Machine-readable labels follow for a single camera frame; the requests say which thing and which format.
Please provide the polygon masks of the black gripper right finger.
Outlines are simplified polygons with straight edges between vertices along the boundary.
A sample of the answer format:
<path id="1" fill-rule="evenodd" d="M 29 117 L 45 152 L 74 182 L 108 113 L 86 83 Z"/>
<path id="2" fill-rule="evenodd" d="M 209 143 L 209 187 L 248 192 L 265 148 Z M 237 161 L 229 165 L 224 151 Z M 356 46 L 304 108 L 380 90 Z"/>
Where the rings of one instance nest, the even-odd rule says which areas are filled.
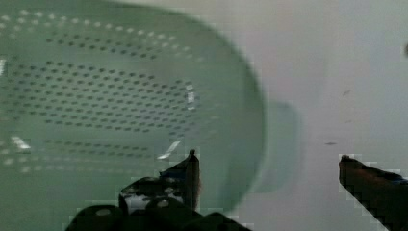
<path id="1" fill-rule="evenodd" d="M 340 184 L 389 231 L 407 231 L 407 180 L 343 155 Z"/>

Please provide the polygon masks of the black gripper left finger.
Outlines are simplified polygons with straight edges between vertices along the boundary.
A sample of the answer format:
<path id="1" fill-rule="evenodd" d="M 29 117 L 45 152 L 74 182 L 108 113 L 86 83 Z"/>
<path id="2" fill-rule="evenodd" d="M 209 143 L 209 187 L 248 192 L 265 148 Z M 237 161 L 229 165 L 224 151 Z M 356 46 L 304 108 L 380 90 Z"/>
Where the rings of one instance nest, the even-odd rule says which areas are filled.
<path id="1" fill-rule="evenodd" d="M 65 231 L 250 231 L 221 213 L 196 212 L 200 163 L 195 151 L 157 177 L 123 188 L 118 204 L 81 210 Z"/>

